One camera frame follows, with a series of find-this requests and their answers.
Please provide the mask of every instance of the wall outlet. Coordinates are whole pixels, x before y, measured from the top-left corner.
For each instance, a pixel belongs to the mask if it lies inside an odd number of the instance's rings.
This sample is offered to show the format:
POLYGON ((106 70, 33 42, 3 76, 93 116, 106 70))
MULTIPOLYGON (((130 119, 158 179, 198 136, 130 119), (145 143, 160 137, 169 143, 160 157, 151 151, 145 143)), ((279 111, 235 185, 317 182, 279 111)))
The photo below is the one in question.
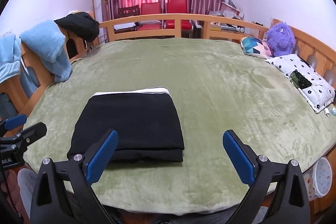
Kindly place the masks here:
POLYGON ((9 35, 13 32, 13 29, 8 30, 7 32, 3 33, 2 35, 0 35, 0 37, 5 37, 6 35, 9 35))

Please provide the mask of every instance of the plush bed cover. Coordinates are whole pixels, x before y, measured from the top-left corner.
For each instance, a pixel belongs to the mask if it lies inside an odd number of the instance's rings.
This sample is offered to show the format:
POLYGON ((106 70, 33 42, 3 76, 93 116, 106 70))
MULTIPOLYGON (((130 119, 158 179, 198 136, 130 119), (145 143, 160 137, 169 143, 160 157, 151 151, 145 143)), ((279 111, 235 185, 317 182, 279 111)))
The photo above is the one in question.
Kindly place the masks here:
POLYGON ((278 162, 296 159, 302 170, 336 141, 336 118, 330 116, 329 124, 323 113, 315 114, 280 71, 244 55, 239 44, 144 39, 99 47, 73 64, 67 82, 45 91, 26 126, 42 121, 48 132, 29 146, 26 161, 38 171, 45 157, 66 160, 74 125, 94 93, 154 86, 168 88, 173 98, 184 137, 184 161, 109 164, 92 185, 103 204, 182 215, 239 203, 248 186, 240 182, 223 149, 227 129, 257 154, 278 162))

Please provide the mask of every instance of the white plastic bucket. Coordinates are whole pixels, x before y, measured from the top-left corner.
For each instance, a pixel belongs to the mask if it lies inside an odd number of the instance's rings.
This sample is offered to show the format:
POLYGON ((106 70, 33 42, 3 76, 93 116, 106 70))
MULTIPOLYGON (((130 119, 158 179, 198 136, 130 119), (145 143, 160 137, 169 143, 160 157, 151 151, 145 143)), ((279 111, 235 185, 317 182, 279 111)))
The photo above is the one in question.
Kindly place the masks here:
POLYGON ((309 201, 322 198, 329 192, 332 175, 330 163, 324 157, 303 173, 309 201))

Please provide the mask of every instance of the wooden bed frame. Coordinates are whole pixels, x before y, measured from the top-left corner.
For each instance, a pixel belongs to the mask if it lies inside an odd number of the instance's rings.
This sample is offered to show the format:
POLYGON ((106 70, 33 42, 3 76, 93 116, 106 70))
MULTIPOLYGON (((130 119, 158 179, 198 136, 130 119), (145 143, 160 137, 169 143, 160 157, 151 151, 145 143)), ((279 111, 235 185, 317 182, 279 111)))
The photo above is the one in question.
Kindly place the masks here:
MULTIPOLYGON (((254 30, 255 36, 258 38, 263 38, 265 32, 268 28, 260 25, 256 25, 246 21, 240 21, 236 19, 224 18, 224 17, 216 17, 209 15, 196 15, 196 14, 156 14, 156 15, 142 15, 142 16, 132 16, 125 17, 115 20, 110 20, 106 22, 102 22, 100 24, 100 28, 106 28, 109 41, 113 42, 120 39, 129 39, 136 37, 155 37, 155 36, 174 36, 181 37, 181 20, 198 20, 203 21, 202 28, 202 38, 210 39, 211 37, 220 38, 220 39, 232 39, 234 42, 238 42, 241 38, 248 36, 245 33, 238 32, 229 32, 229 31, 214 31, 211 30, 210 22, 221 22, 228 23, 231 25, 239 25, 251 30, 254 30), (147 30, 147 31, 132 31, 132 32, 124 32, 116 34, 114 32, 114 25, 129 23, 129 22, 137 22, 137 21, 145 21, 145 20, 175 20, 175 28, 174 29, 161 29, 161 30, 147 30)), ((280 22, 277 19, 273 20, 273 24, 280 22)), ((62 28, 60 28, 61 32, 66 36, 66 41, 68 41, 68 32, 62 28)), ((300 57, 304 60, 307 60, 309 55, 315 55, 318 60, 316 71, 320 75, 324 75, 325 71, 328 69, 332 69, 336 74, 336 51, 328 47, 326 44, 322 43, 318 39, 308 35, 301 30, 293 28, 293 33, 297 40, 297 45, 300 49, 300 57)), ((75 41, 78 55, 74 56, 70 59, 72 62, 77 58, 82 57, 86 54, 88 49, 84 48, 83 40, 75 35, 73 32, 69 32, 70 38, 75 41)), ((19 114, 25 114, 29 116, 32 112, 33 108, 37 104, 38 100, 41 98, 43 92, 46 88, 53 83, 54 75, 52 75, 46 68, 42 65, 39 57, 33 53, 26 45, 25 42, 22 41, 21 44, 22 49, 22 59, 26 65, 26 67, 32 67, 35 70, 38 81, 40 83, 40 87, 35 91, 35 93, 31 96, 30 99, 27 98, 23 88, 20 84, 20 77, 15 76, 12 77, 5 82, 0 84, 0 93, 7 93, 9 98, 11 99, 14 107, 16 108, 19 114)), ((19 128, 13 130, 12 132, 8 132, 8 135, 15 134, 19 128)))

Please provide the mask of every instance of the white paper on chair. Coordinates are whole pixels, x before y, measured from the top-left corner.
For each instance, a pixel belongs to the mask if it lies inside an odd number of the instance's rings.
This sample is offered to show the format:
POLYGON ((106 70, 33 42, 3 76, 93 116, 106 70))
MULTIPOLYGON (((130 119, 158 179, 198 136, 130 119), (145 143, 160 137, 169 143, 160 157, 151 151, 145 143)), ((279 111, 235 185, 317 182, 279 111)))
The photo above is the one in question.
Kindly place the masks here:
POLYGON ((135 27, 135 23, 134 22, 130 22, 130 23, 123 23, 123 24, 117 24, 114 25, 113 28, 117 31, 117 30, 121 30, 121 29, 127 29, 127 28, 133 28, 135 27))

